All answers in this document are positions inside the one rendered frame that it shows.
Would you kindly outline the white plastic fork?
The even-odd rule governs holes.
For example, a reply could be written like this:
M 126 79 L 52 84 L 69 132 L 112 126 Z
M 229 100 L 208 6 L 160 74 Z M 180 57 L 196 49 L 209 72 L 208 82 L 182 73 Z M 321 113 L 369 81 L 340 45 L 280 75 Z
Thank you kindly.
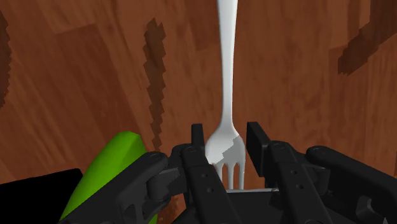
M 233 189 L 234 167 L 239 166 L 238 189 L 244 189 L 246 148 L 233 124 L 233 56 L 238 0 L 216 0 L 221 48 L 222 110 L 218 128 L 205 144 L 205 156 L 220 179 L 228 169 L 228 188 Z

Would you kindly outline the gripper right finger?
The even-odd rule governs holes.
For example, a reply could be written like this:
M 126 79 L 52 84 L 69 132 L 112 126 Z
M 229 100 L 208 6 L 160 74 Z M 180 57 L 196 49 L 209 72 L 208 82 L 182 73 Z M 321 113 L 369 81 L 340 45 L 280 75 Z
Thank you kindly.
M 297 152 L 247 123 L 247 151 L 290 224 L 397 224 L 397 178 L 326 146 Z

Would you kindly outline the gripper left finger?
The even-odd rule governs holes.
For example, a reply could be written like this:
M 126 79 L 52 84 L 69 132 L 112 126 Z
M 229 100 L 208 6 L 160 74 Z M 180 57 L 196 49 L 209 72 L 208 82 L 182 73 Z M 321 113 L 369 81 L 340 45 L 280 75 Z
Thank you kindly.
M 172 224 L 242 224 L 214 167 L 204 155 L 201 124 L 171 156 L 147 152 L 59 221 L 59 224 L 150 224 L 183 194 L 186 209 Z

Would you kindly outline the green curved oblong object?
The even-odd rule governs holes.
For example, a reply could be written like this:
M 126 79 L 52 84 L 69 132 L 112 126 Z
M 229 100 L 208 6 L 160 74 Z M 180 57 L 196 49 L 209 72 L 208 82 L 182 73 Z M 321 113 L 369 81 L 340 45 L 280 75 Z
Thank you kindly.
M 58 224 L 157 224 L 160 204 L 147 182 L 167 156 L 147 152 L 138 134 L 117 134 L 88 166 Z

